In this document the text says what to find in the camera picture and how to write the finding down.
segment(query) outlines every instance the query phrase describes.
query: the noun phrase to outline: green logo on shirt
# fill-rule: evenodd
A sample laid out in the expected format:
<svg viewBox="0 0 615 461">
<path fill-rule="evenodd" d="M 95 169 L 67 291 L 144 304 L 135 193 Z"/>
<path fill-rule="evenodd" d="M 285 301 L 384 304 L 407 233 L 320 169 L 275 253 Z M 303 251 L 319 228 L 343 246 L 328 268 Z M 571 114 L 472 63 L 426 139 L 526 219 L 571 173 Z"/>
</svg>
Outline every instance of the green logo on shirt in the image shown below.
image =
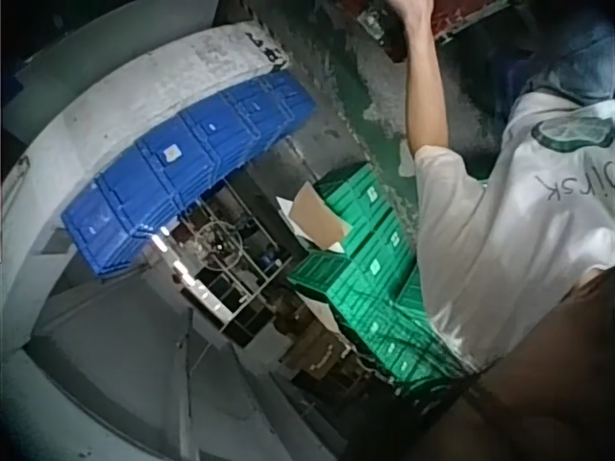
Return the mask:
<svg viewBox="0 0 615 461">
<path fill-rule="evenodd" d="M 610 119 L 598 117 L 566 117 L 545 120 L 531 131 L 543 147 L 570 154 L 585 147 L 610 146 L 615 140 L 615 127 Z"/>
</svg>

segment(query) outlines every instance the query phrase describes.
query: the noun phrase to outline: plastic container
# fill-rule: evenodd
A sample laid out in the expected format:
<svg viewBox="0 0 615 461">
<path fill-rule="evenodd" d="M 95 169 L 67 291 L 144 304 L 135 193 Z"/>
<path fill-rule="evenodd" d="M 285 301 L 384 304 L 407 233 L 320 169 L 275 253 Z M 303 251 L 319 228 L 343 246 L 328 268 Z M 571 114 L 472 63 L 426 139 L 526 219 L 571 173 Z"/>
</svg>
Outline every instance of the plastic container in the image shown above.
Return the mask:
<svg viewBox="0 0 615 461">
<path fill-rule="evenodd" d="M 188 208 L 218 180 L 215 155 L 180 116 L 152 129 L 136 146 L 179 209 Z"/>
</svg>

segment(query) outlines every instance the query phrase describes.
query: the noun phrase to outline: hand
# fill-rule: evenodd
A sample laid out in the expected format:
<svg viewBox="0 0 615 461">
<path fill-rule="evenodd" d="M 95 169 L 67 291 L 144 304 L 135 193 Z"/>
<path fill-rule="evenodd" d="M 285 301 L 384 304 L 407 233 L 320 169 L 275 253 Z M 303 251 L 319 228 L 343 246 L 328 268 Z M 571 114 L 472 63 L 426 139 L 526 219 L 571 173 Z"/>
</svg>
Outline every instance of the hand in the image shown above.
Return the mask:
<svg viewBox="0 0 615 461">
<path fill-rule="evenodd" d="M 410 35 L 431 30 L 433 0 L 388 0 L 402 18 Z"/>
</svg>

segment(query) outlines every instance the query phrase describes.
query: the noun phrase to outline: blue plastic crate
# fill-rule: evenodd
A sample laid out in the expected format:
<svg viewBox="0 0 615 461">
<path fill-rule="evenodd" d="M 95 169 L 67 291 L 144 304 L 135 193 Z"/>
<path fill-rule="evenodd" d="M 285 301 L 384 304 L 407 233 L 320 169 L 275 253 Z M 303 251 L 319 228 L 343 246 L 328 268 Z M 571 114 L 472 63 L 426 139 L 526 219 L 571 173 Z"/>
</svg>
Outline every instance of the blue plastic crate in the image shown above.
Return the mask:
<svg viewBox="0 0 615 461">
<path fill-rule="evenodd" d="M 149 236 L 180 213 L 135 146 L 124 151 L 95 182 L 130 234 Z"/>
<path fill-rule="evenodd" d="M 215 155 L 180 116 L 161 123 L 136 145 L 179 209 L 186 209 L 217 181 Z"/>
<path fill-rule="evenodd" d="M 254 158 L 269 149 L 280 138 L 292 121 L 292 116 L 287 110 L 282 109 L 279 100 L 265 92 L 258 82 L 250 82 L 249 91 L 231 89 L 233 91 L 223 91 L 223 96 L 234 106 L 243 120 L 258 133 L 258 140 L 248 155 L 248 159 Z"/>
<path fill-rule="evenodd" d="M 91 182 L 61 216 L 75 245 L 99 276 L 129 267 L 147 244 L 131 235 L 115 215 L 95 182 Z"/>
<path fill-rule="evenodd" d="M 209 146 L 219 166 L 236 167 L 259 138 L 256 129 L 219 94 L 185 109 L 181 117 L 199 140 Z"/>
<path fill-rule="evenodd" d="M 283 108 L 292 116 L 292 121 L 283 131 L 287 136 L 299 129 L 311 116 L 315 105 L 308 92 L 286 70 L 260 77 L 262 86 L 278 98 Z"/>
</svg>

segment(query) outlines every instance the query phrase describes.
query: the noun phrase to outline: sleeve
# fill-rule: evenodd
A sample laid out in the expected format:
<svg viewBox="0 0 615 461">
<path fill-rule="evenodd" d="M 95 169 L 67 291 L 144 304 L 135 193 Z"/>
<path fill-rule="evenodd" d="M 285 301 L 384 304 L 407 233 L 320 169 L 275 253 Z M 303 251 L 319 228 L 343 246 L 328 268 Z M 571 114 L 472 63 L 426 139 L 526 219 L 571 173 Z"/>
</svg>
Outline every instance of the sleeve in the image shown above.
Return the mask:
<svg viewBox="0 0 615 461">
<path fill-rule="evenodd" d="M 426 146 L 415 158 L 421 232 L 458 230 L 472 217 L 484 187 L 449 149 Z"/>
</svg>

